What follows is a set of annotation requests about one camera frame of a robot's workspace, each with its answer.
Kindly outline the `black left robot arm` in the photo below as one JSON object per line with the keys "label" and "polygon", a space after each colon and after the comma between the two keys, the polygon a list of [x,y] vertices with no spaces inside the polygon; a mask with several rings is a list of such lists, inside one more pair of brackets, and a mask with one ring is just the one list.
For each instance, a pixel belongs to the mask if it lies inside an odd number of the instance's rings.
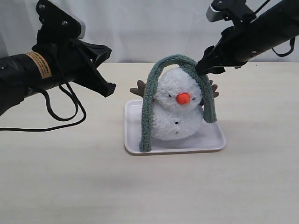
{"label": "black left robot arm", "polygon": [[74,82],[108,97],[116,84],[106,81],[97,68],[111,55],[106,45],[79,40],[77,33],[41,28],[31,52],[0,60],[0,113],[25,98]]}

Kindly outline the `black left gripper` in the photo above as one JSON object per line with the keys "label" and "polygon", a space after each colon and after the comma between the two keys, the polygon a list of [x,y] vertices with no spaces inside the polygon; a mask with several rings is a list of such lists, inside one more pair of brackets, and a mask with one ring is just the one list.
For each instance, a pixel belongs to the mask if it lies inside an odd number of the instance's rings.
{"label": "black left gripper", "polygon": [[109,97],[116,84],[106,81],[95,67],[106,61],[112,50],[106,45],[80,40],[82,28],[40,28],[34,52],[42,55],[50,66],[51,77],[42,82],[50,89],[75,82],[89,90]]}

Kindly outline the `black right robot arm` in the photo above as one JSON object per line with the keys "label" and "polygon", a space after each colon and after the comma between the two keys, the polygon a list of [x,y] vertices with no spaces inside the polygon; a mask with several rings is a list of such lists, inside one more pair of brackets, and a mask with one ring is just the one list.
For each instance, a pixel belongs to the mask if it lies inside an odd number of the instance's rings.
{"label": "black right robot arm", "polygon": [[221,74],[226,67],[240,68],[250,59],[290,42],[290,53],[299,35],[299,2],[282,0],[260,16],[244,0],[214,0],[208,7],[209,22],[232,21],[216,45],[208,47],[198,61],[199,75]]}

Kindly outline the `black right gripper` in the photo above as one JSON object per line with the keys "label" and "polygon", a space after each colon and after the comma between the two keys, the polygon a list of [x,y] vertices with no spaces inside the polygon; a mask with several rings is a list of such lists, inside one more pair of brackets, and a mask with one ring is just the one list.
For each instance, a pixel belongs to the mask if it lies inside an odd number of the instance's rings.
{"label": "black right gripper", "polygon": [[199,75],[224,73],[225,68],[240,68],[257,56],[257,29],[229,27],[215,46],[209,46],[196,65]]}

